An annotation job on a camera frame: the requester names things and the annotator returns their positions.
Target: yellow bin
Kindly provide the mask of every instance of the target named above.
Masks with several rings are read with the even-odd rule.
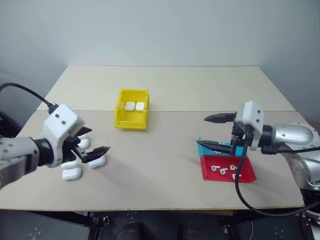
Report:
[[[143,112],[125,111],[126,102],[144,102]],[[148,107],[149,90],[121,89],[114,111],[114,127],[122,129],[146,129]]]

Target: teal container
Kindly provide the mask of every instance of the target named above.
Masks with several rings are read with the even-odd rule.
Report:
[[[228,142],[220,142],[220,144],[228,145],[231,146],[230,143]],[[242,153],[244,151],[244,148],[242,146],[237,146],[235,150],[235,156],[241,157]],[[230,154],[223,153],[223,152],[218,152],[218,151],[212,151],[204,146],[201,146],[198,144],[198,152],[199,152],[199,157],[201,158],[202,155],[219,155],[219,156],[231,156]]]

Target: red plastic tray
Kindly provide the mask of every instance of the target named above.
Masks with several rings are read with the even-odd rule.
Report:
[[[202,155],[201,168],[203,180],[234,182],[232,174],[235,174],[236,171],[230,170],[230,165],[237,167],[240,159],[241,157],[239,156]],[[220,166],[220,169],[228,168],[228,170],[225,175],[221,175],[220,169],[212,171],[211,166]],[[239,183],[249,184],[257,179],[248,157],[244,160],[240,174],[242,177],[239,177]]]

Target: white wall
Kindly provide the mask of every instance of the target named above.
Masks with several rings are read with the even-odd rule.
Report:
[[[320,2],[0,0],[0,82],[45,95],[69,64],[261,66],[320,120]],[[9,95],[16,101],[4,103]],[[21,126],[39,103],[16,89],[0,101]]]

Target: black cable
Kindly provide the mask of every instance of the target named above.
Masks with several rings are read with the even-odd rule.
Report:
[[[318,147],[312,147],[307,149],[301,149],[301,150],[278,150],[276,151],[277,154],[298,154],[298,153],[306,153],[306,152],[312,152],[312,151],[318,151],[320,150],[320,146]]]
[[[245,136],[248,135],[249,128],[250,128],[250,126],[246,126],[245,127],[245,131],[244,131]],[[292,215],[296,215],[298,213],[304,212],[304,211],[306,211],[308,209],[312,209],[312,208],[314,208],[314,207],[316,207],[317,205],[320,204],[320,201],[316,201],[316,202],[311,203],[309,205],[306,205],[304,207],[300,207],[300,208],[298,208],[296,210],[285,212],[285,213],[270,213],[270,212],[258,210],[256,208],[254,208],[253,206],[251,206],[244,199],[244,197],[242,196],[242,194],[240,192],[240,188],[239,188],[239,174],[240,174],[241,168],[242,168],[242,166],[243,166],[243,164],[245,162],[247,150],[248,150],[248,141],[244,142],[242,156],[241,156],[241,159],[240,159],[240,162],[239,162],[236,174],[235,174],[235,190],[236,190],[236,193],[238,194],[241,202],[243,202],[243,204],[248,209],[250,209],[250,210],[252,210],[252,211],[254,211],[254,212],[258,213],[258,214],[265,215],[267,217],[288,217],[288,216],[292,216]]]
[[[251,240],[253,235],[254,235],[254,223],[251,221],[251,233],[248,240]]]
[[[13,82],[7,82],[7,83],[4,83],[2,85],[0,85],[0,92],[6,88],[6,87],[16,87],[16,88],[19,88],[19,89],[22,89],[22,90],[25,90],[27,91],[28,93],[32,94],[33,96],[37,97],[38,99],[40,99],[42,102],[44,102],[48,107],[52,106],[53,104],[50,103],[49,101],[47,101],[45,98],[43,98],[42,96],[40,96],[38,93],[32,91],[31,89],[25,87],[25,86],[22,86],[20,84],[17,84],[17,83],[13,83]]]

